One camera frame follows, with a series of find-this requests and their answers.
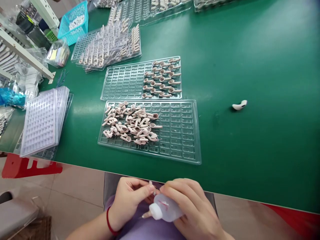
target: plastic squeeze bottle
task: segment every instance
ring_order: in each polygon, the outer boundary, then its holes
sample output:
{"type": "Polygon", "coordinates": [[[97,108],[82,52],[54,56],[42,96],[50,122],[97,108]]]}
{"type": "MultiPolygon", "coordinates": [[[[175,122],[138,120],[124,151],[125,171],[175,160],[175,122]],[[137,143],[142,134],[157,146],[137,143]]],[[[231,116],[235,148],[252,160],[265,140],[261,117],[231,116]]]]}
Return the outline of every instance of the plastic squeeze bottle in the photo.
{"type": "Polygon", "coordinates": [[[142,218],[152,216],[155,220],[163,219],[166,222],[173,222],[183,215],[175,201],[160,193],[154,197],[154,203],[149,206],[149,212],[143,214],[142,218]]]}

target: green table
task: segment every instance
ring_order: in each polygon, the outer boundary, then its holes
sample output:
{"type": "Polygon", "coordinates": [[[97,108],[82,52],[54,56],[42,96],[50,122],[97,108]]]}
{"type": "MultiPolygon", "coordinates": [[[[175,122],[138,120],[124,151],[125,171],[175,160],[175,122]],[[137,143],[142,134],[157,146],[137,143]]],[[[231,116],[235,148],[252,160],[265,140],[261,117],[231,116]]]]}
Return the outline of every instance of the green table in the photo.
{"type": "MultiPolygon", "coordinates": [[[[191,178],[206,191],[320,213],[315,2],[247,0],[141,26],[143,56],[129,63],[181,56],[183,96],[198,105],[202,165],[98,145],[106,70],[85,74],[71,62],[65,86],[74,98],[55,160],[160,182],[191,178]],[[230,109],[244,99],[246,108],[230,109]]],[[[89,31],[108,15],[91,12],[89,31]]],[[[60,72],[41,90],[55,87],[60,72]]],[[[13,151],[18,121],[23,113],[15,113],[1,151],[13,151]]]]}

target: purple shirt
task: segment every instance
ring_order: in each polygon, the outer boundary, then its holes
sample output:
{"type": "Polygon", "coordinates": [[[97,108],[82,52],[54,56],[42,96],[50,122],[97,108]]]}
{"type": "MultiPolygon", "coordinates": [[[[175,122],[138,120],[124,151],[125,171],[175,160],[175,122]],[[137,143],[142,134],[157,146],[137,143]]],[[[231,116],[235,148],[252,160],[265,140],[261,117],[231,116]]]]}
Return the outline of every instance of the purple shirt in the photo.
{"type": "MultiPolygon", "coordinates": [[[[113,204],[114,195],[106,202],[106,209],[113,204]]],[[[141,216],[149,211],[149,205],[142,201],[137,208],[133,218],[124,225],[121,234],[116,238],[117,240],[185,240],[184,236],[171,222],[166,222],[162,219],[154,220],[152,217],[147,219],[141,216]]]]}

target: clear plastic tray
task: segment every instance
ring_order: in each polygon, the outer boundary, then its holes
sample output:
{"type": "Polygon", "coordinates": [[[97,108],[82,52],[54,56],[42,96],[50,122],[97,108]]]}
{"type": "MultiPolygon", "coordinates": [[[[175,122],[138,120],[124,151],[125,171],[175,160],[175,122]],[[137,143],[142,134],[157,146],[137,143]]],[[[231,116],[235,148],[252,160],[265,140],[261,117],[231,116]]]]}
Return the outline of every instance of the clear plastic tray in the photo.
{"type": "MultiPolygon", "coordinates": [[[[180,56],[156,59],[152,61],[146,61],[141,63],[119,65],[114,67],[108,67],[107,73],[104,79],[102,93],[100,99],[102,101],[113,100],[113,99],[142,99],[142,94],[149,94],[150,91],[144,91],[142,88],[144,85],[150,87],[150,83],[144,83],[143,80],[146,78],[145,72],[152,72],[153,62],[168,62],[169,59],[180,59],[180,56]]],[[[181,60],[172,63],[173,65],[180,65],[181,60]]],[[[181,67],[174,69],[174,73],[181,73],[181,67]]],[[[176,90],[182,90],[181,75],[173,78],[176,82],[181,82],[179,85],[173,85],[172,87],[176,90]]],[[[163,82],[165,86],[169,86],[168,81],[163,82]]],[[[154,86],[156,90],[160,90],[159,86],[154,86]]],[[[168,89],[161,90],[164,93],[168,93],[168,89]]],[[[181,99],[182,92],[173,93],[170,98],[160,98],[158,94],[152,94],[152,98],[146,98],[144,100],[150,99],[181,99]]]]}
{"type": "Polygon", "coordinates": [[[93,0],[93,4],[96,8],[111,8],[119,1],[121,0],[93,0]]]}
{"type": "MultiPolygon", "coordinates": [[[[64,127],[64,124],[66,122],[66,119],[67,119],[67,116],[68,116],[68,112],[69,112],[69,109],[70,109],[70,106],[71,106],[71,103],[72,103],[72,99],[73,99],[73,93],[69,93],[68,101],[67,101],[67,107],[66,107],[64,118],[63,118],[62,128],[64,127]]],[[[21,136],[20,136],[20,138],[18,140],[18,143],[17,143],[14,151],[13,151],[14,154],[17,154],[17,155],[20,154],[21,141],[22,141],[22,134],[21,134],[21,136]]],[[[53,160],[54,157],[55,157],[55,154],[57,152],[57,149],[58,149],[58,145],[54,146],[54,147],[51,147],[51,148],[48,148],[46,150],[43,150],[41,152],[35,153],[35,154],[31,155],[31,157],[42,158],[42,159],[47,159],[47,160],[53,160]]]]}
{"type": "MultiPolygon", "coordinates": [[[[114,9],[127,8],[128,10],[121,11],[121,19],[129,18],[130,23],[139,23],[146,25],[148,23],[157,21],[192,7],[192,0],[168,0],[166,7],[160,7],[160,3],[166,1],[158,1],[158,5],[152,5],[152,0],[125,0],[113,6],[114,9]]],[[[109,17],[108,23],[111,23],[113,18],[109,17]]]]}
{"type": "Polygon", "coordinates": [[[57,121],[58,121],[58,129],[59,129],[58,139],[60,139],[62,124],[64,121],[64,115],[66,113],[66,107],[68,102],[67,96],[69,96],[70,90],[66,86],[58,87],[56,88],[56,90],[57,90],[57,121]]]}
{"type": "Polygon", "coordinates": [[[109,55],[127,46],[128,27],[124,25],[125,21],[118,21],[79,37],[71,61],[80,67],[103,70],[109,55]]]}
{"type": "Polygon", "coordinates": [[[138,58],[142,56],[142,52],[141,52],[141,41],[140,41],[141,37],[140,37],[140,29],[139,29],[139,25],[137,25],[136,27],[133,27],[129,30],[129,35],[128,35],[128,45],[125,48],[120,49],[119,51],[117,51],[113,56],[110,57],[110,59],[108,59],[106,61],[106,66],[110,66],[119,62],[127,62],[130,61],[131,59],[134,58],[138,58]],[[139,45],[139,48],[136,48],[135,50],[137,50],[136,52],[132,51],[132,32],[138,31],[139,33],[139,42],[137,43],[139,45]]]}
{"type": "MultiPolygon", "coordinates": [[[[128,45],[123,48],[126,49],[127,53],[125,55],[121,55],[121,52],[123,51],[123,49],[120,49],[118,51],[114,51],[113,54],[111,54],[105,61],[105,67],[106,66],[110,66],[110,65],[114,65],[117,63],[123,63],[123,62],[127,62],[130,61],[134,58],[138,58],[142,56],[142,52],[141,52],[141,36],[140,36],[140,28],[139,25],[137,25],[136,27],[133,27],[129,30],[129,35],[128,35],[128,45]],[[139,31],[139,51],[138,52],[132,52],[132,31],[139,31]]],[[[91,68],[85,68],[85,72],[86,73],[90,73],[95,71],[94,69],[91,68]]]]}
{"type": "MultiPolygon", "coordinates": [[[[121,101],[107,101],[107,106],[118,106],[121,101]]],[[[159,119],[152,122],[163,128],[152,129],[159,136],[159,142],[148,142],[146,145],[137,145],[134,142],[126,142],[120,136],[106,138],[103,131],[110,126],[101,126],[98,144],[120,150],[132,151],[143,155],[158,156],[171,160],[200,165],[201,148],[199,136],[199,123],[197,103],[195,100],[175,101],[129,101],[129,107],[145,107],[147,112],[158,113],[159,119]]]]}
{"type": "Polygon", "coordinates": [[[57,90],[51,89],[27,103],[20,157],[58,144],[57,90]]]}
{"type": "Polygon", "coordinates": [[[131,24],[133,23],[133,19],[128,17],[130,15],[129,12],[132,11],[132,9],[130,9],[130,7],[132,7],[132,6],[130,5],[129,0],[122,1],[122,2],[114,5],[110,9],[108,25],[113,25],[114,23],[117,22],[118,19],[124,20],[126,18],[129,18],[128,27],[130,27],[131,24]]]}
{"type": "Polygon", "coordinates": [[[213,7],[219,7],[235,0],[194,0],[194,11],[200,12],[213,7]]]}

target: white earbud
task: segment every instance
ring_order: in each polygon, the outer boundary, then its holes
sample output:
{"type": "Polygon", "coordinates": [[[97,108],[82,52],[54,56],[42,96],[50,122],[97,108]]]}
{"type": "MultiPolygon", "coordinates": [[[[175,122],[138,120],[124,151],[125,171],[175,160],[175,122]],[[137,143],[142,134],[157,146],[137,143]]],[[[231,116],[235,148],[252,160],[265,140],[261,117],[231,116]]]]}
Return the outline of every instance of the white earbud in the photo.
{"type": "Polygon", "coordinates": [[[246,105],[247,105],[248,101],[247,100],[243,100],[240,104],[233,104],[232,107],[239,111],[241,110],[242,108],[244,108],[246,105]]]}

